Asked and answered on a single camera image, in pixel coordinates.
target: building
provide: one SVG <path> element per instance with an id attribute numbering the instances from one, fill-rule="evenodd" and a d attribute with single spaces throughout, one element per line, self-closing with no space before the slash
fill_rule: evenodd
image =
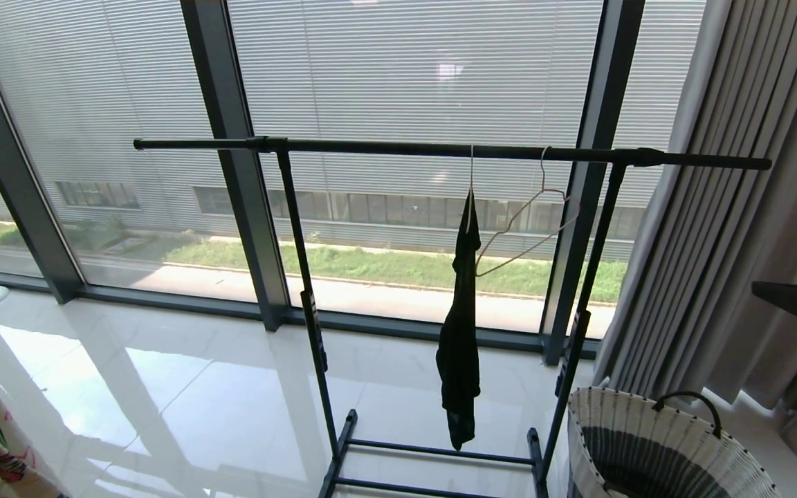
<path id="1" fill-rule="evenodd" d="M 614 146 L 668 144 L 704 4 L 646 4 Z M 235 0 L 230 15 L 257 135 L 567 147 L 578 135 L 601 7 Z M 0 2 L 0 86 L 26 153 L 62 223 L 116 216 L 139 230 L 237 233 L 216 154 L 131 146 L 139 136 L 211 136 L 179 4 L 150 3 L 143 16 L 136 9 Z M 82 19 L 85 31 L 58 29 L 56 16 Z M 292 160 L 307 237 L 452 251 L 469 160 Z M 290 237 L 275 158 L 262 162 L 276 230 Z M 545 184 L 563 190 L 569 165 L 545 167 Z M 485 231 L 505 228 L 540 188 L 535 161 L 475 160 L 473 169 Z M 627 174 L 606 259 L 628 258 L 660 174 Z M 562 199 L 544 194 L 494 255 L 538 242 L 561 214 Z M 0 199 L 0 217 L 8 215 Z M 551 251 L 552 242 L 534 253 Z"/>

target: rack base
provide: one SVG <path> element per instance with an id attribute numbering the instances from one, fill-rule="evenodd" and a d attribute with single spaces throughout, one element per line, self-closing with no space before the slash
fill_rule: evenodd
<path id="1" fill-rule="evenodd" d="M 440 489 L 415 488 L 414 486 L 401 486 L 383 482 L 374 482 L 360 479 L 348 479 L 340 476 L 342 463 L 346 458 L 346 452 L 350 445 L 364 448 L 382 448 L 383 450 L 408 451 L 412 453 L 440 454 L 444 457 L 467 458 L 471 460 L 502 461 L 502 463 L 517 463 L 531 466 L 531 475 L 534 478 L 535 498 L 548 498 L 545 479 L 539 479 L 543 475 L 543 454 L 540 451 L 540 436 L 537 429 L 533 427 L 528 431 L 528 449 L 531 451 L 531 458 L 519 456 L 502 456 L 502 454 L 473 453 L 469 451 L 442 450 L 442 448 L 427 448 L 420 445 L 402 445 L 380 441 L 368 441 L 367 439 L 354 439 L 352 432 L 358 422 L 358 413 L 354 409 L 349 410 L 344 422 L 344 428 L 340 432 L 338 439 L 338 449 L 328 467 L 328 473 L 322 482 L 322 489 L 319 498 L 332 498 L 336 486 L 355 486 L 355 488 L 379 489 L 390 492 L 407 492 L 411 495 L 439 496 L 443 498 L 499 498 L 488 495 L 472 495 L 468 492 L 443 491 Z"/>

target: white and gray basket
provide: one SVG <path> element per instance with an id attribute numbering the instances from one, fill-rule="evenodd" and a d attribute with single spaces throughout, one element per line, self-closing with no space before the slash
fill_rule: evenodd
<path id="1" fill-rule="evenodd" d="M 665 407 L 673 396 L 706 403 L 715 423 Z M 569 403 L 572 498 L 778 498 L 777 486 L 718 412 L 691 391 L 659 400 L 598 387 Z"/>

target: black shirt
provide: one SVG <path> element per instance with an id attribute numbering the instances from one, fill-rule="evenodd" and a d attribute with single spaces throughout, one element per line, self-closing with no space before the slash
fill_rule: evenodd
<path id="1" fill-rule="evenodd" d="M 478 387 L 478 348 L 475 344 L 475 251 L 482 246 L 469 190 L 457 234 L 453 268 L 457 274 L 451 310 L 439 335 L 436 364 L 442 378 L 442 407 L 447 411 L 451 445 L 459 451 L 475 438 L 474 399 Z"/>

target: glossy floor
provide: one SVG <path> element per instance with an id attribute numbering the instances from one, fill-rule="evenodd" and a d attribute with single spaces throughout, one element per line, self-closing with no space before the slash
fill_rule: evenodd
<path id="1" fill-rule="evenodd" d="M 354 407 L 358 438 L 450 447 L 435 344 L 330 331 L 324 340 L 338 431 Z M 547 437 L 556 370 L 529 353 L 483 349 L 480 359 L 477 438 L 464 449 L 527 457 L 528 428 Z M 578 384 L 591 380 L 585 362 Z M 298 327 L 268 333 L 253 321 L 85 300 L 58 306 L 13 291 L 0 303 L 0 391 L 73 498 L 313 497 L 329 463 Z M 797 496 L 797 459 L 769 419 L 745 404 L 719 409 L 785 495 Z M 527 467 L 420 454 L 352 451 L 342 475 L 533 496 Z M 566 479 L 551 474 L 550 488 Z"/>

